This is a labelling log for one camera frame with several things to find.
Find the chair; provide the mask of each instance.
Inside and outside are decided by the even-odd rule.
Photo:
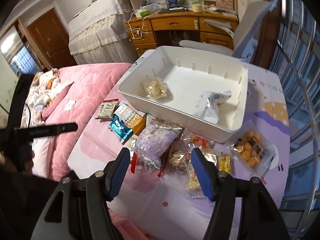
[[[258,31],[263,17],[276,7],[277,2],[278,0],[263,0],[249,4],[234,33],[231,31],[231,26],[228,23],[209,19],[204,20],[206,23],[228,33],[233,38],[234,50],[221,45],[187,40],[180,41],[179,44],[185,48],[212,51],[236,57],[245,62],[250,62],[254,47],[258,45],[258,41],[254,39],[254,35]]]

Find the chair seat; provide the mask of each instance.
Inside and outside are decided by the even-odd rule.
[[[209,43],[201,43],[197,41],[183,40],[179,42],[179,45],[184,48],[206,50],[206,51],[216,52],[216,53],[224,54],[228,56],[231,56],[233,53],[233,50],[225,46],[209,44]]]

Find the blue foil wrapper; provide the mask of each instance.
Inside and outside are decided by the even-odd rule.
[[[132,129],[121,123],[117,115],[113,117],[109,127],[116,133],[116,135],[118,135],[121,144],[124,144],[133,134]]]

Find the metal bolt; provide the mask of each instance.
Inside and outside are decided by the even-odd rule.
[[[252,181],[254,184],[259,184],[259,183],[260,183],[260,179],[257,178],[257,177],[252,177],[252,178],[251,178],[251,181]]]
[[[95,176],[97,177],[97,178],[100,178],[100,177],[102,177],[104,175],[104,172],[103,171],[97,171],[96,173],[95,173]]]
[[[69,182],[70,182],[70,178],[69,177],[62,178],[62,183],[63,184],[68,184]]]
[[[222,178],[225,178],[226,176],[228,176],[228,173],[226,173],[225,171],[219,171],[218,172],[218,176],[222,177]]]

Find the chair backrest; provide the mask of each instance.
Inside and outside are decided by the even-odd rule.
[[[250,3],[233,36],[233,57],[242,58],[244,49],[258,30],[263,17],[268,13],[272,2],[256,1]]]

